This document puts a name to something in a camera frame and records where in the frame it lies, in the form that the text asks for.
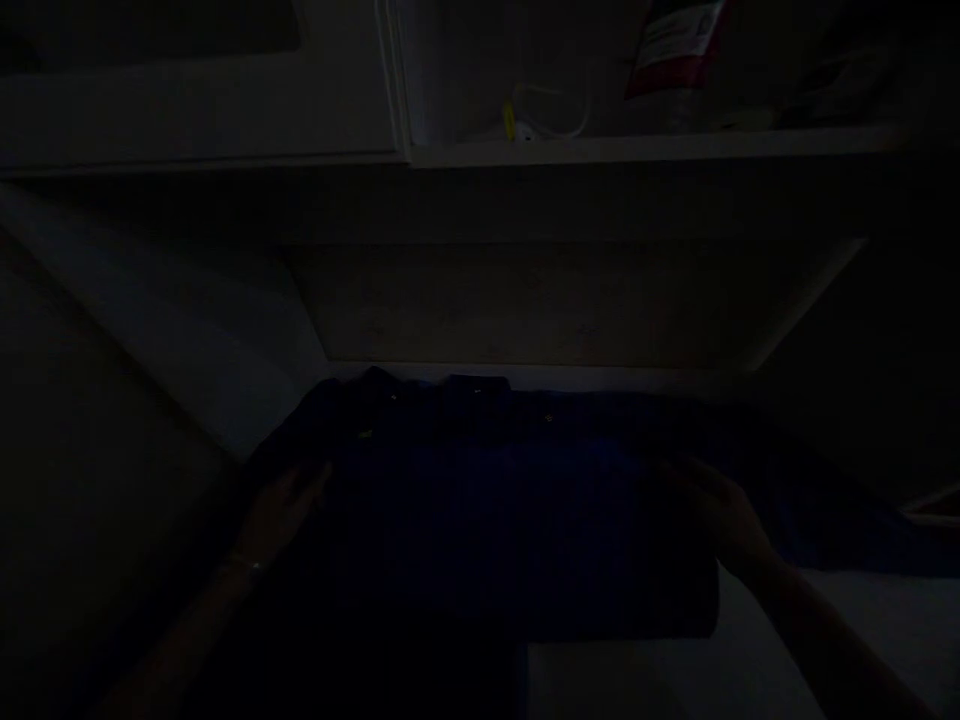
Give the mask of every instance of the white wall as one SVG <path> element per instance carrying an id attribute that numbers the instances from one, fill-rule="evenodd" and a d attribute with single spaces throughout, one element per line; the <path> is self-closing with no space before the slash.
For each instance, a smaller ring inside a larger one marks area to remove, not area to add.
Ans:
<path id="1" fill-rule="evenodd" d="M 237 459 L 327 376 L 286 267 L 234 228 L 159 238 L 12 186 L 0 222 Z"/>
<path id="2" fill-rule="evenodd" d="M 938 242 L 871 241 L 750 394 L 784 429 L 898 505 L 956 483 L 960 472 L 952 330 L 960 290 L 949 245 Z"/>
<path id="3" fill-rule="evenodd" d="M 0 231 L 0 716 L 56 716 L 231 463 Z"/>

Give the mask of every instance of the white surface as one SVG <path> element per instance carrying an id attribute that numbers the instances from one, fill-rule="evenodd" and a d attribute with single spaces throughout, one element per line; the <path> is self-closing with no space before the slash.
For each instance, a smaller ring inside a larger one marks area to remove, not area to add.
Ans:
<path id="1" fill-rule="evenodd" d="M 0 187 L 0 222 L 237 459 L 326 377 L 269 250 L 161 244 L 11 186 Z"/>
<path id="2" fill-rule="evenodd" d="M 804 576 L 935 711 L 948 720 L 960 717 L 960 581 L 813 571 Z M 594 703 L 607 711 L 605 718 L 823 717 L 760 606 L 722 568 L 713 637 L 616 643 L 601 651 L 579 647 L 576 660 L 569 648 L 531 646 L 531 717 L 597 717 L 564 711 L 577 706 L 571 698 L 589 709 L 583 698 L 593 693 L 605 695 Z M 602 674 L 591 671 L 598 652 L 607 656 Z M 628 673 L 639 675 L 636 682 L 628 681 Z"/>
<path id="3" fill-rule="evenodd" d="M 376 365 L 400 380 L 439 383 L 450 375 L 505 377 L 514 390 L 556 392 L 643 392 L 720 399 L 732 394 L 741 376 L 709 370 L 573 367 L 562 365 L 496 365 L 493 363 L 393 363 L 331 360 L 330 374 L 352 380 Z"/>
<path id="4" fill-rule="evenodd" d="M 291 53 L 0 78 L 0 169 L 390 153 L 375 5 L 303 0 Z"/>
<path id="5" fill-rule="evenodd" d="M 892 126 L 816 128 L 459 143 L 413 147 L 410 162 L 417 168 L 446 168 L 857 155 L 893 150 L 901 142 L 900 131 Z"/>

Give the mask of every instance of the person's left hand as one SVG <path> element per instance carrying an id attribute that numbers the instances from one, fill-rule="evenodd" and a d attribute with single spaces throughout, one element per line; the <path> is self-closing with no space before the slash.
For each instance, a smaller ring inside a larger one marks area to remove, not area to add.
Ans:
<path id="1" fill-rule="evenodd" d="M 293 489 L 303 484 L 302 467 L 295 467 L 263 488 L 247 512 L 233 552 L 244 562 L 267 567 L 293 540 L 310 506 L 323 494 L 332 471 L 327 463 L 299 493 Z"/>

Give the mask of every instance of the person's right hand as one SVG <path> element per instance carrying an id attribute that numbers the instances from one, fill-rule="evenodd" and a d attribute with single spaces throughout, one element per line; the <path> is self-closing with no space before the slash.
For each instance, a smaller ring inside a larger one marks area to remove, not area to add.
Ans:
<path id="1" fill-rule="evenodd" d="M 739 485 L 695 459 L 664 462 L 660 474 L 686 498 L 723 566 L 746 584 L 782 566 Z"/>

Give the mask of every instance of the cabinet door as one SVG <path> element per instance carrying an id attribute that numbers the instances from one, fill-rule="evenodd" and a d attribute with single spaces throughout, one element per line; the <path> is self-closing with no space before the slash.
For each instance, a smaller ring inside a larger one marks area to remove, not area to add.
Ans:
<path id="1" fill-rule="evenodd" d="M 0 77 L 0 172 L 355 153 L 389 157 L 395 143 L 377 3 L 290 1 L 291 50 L 122 65 L 85 58 L 82 69 L 52 70 L 49 64 L 43 68 L 40 57 L 39 71 L 8 68 Z M 207 18 L 213 33 L 231 32 L 220 29 L 221 19 L 222 26 L 238 25 L 231 3 L 204 2 L 208 15 L 214 14 L 212 22 Z M 56 10 L 63 3 L 41 4 Z M 148 4 L 170 15 L 158 0 Z M 236 12 L 242 11 L 240 4 Z M 55 17 L 34 16 L 34 34 L 38 23 L 42 33 L 47 18 Z M 118 22 L 115 14 L 109 18 Z M 178 19 L 168 20 L 179 32 Z M 0 29 L 9 31 L 9 21 Z M 113 28 L 112 37 L 120 30 Z M 18 40 L 29 54 L 30 38 Z M 176 42 L 183 44 L 182 38 Z"/>

